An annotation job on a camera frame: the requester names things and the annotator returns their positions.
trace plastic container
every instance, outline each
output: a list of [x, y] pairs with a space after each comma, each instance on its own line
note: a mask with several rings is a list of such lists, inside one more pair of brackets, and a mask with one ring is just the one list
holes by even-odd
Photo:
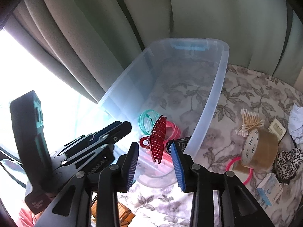
[[[138, 116], [153, 109], [192, 135], [184, 153], [194, 159], [212, 120], [221, 93], [229, 46], [216, 39], [163, 39], [146, 48], [114, 82], [99, 107], [114, 119], [131, 122], [132, 132], [117, 143], [127, 152], [144, 136]], [[176, 182], [172, 165], [155, 164], [140, 148], [135, 179], [163, 188]]]

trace curtain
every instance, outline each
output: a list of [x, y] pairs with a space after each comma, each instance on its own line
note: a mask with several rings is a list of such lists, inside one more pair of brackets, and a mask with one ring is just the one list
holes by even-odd
[[116, 0], [24, 0], [5, 30], [94, 102], [141, 52]]
[[21, 27], [14, 37], [27, 33], [47, 54], [40, 62], [94, 102], [144, 47], [167, 37], [223, 40], [228, 63], [300, 89], [303, 27], [289, 9], [285, 0], [24, 0], [6, 29]]

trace screw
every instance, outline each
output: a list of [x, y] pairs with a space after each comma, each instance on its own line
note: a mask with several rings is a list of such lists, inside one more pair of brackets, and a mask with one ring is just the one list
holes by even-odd
[[227, 175], [228, 177], [233, 177], [233, 176], [234, 176], [234, 172], [233, 172], [233, 171], [227, 171], [227, 172], [226, 172], [226, 175]]
[[83, 171], [79, 171], [76, 173], [77, 178], [82, 178], [82, 177], [84, 177], [84, 175], [85, 175], [85, 172], [83, 172]]
[[112, 164], [112, 165], [109, 166], [109, 168], [110, 168], [111, 170], [117, 170], [117, 169], [119, 168], [119, 165], [117, 165], [117, 164]]
[[193, 168], [194, 170], [199, 170], [201, 166], [199, 164], [193, 164], [191, 168]]

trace packing tape roll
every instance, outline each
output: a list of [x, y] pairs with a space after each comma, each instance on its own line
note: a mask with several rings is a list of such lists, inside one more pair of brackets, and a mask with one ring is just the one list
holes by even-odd
[[267, 170], [278, 153], [278, 138], [266, 129], [254, 128], [243, 147], [241, 164], [254, 170]]

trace leopard print scrunchie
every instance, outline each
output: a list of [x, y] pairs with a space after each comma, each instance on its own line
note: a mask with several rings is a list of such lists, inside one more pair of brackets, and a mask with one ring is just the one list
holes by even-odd
[[291, 151], [282, 151], [277, 156], [277, 166], [279, 170], [280, 178], [283, 180], [290, 179], [301, 162], [303, 161], [303, 151], [301, 148], [293, 148]]

